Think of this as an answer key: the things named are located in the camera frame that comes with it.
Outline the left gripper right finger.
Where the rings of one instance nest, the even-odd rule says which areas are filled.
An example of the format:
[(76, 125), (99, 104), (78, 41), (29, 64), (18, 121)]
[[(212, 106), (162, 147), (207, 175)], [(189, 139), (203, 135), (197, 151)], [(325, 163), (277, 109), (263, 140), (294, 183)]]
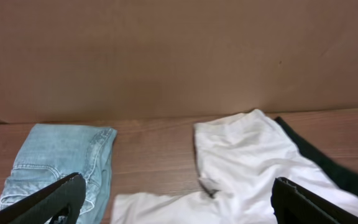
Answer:
[(278, 224), (358, 224), (358, 217), (284, 177), (274, 180), (271, 205)]

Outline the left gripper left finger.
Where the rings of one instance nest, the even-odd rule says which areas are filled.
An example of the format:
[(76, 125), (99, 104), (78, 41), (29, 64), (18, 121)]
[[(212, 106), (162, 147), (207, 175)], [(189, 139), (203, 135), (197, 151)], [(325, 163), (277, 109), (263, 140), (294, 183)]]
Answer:
[(85, 179), (72, 173), (1, 210), (0, 224), (75, 224), (85, 195)]

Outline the beige khaki shorts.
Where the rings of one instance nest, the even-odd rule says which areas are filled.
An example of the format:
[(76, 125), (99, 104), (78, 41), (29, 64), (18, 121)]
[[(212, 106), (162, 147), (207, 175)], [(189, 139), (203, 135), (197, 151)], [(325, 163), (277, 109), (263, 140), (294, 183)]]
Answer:
[(195, 148), (202, 192), (121, 194), (113, 223), (275, 223), (274, 180), (287, 178), (358, 217), (358, 196), (340, 189), (300, 154), (260, 110), (197, 123)]

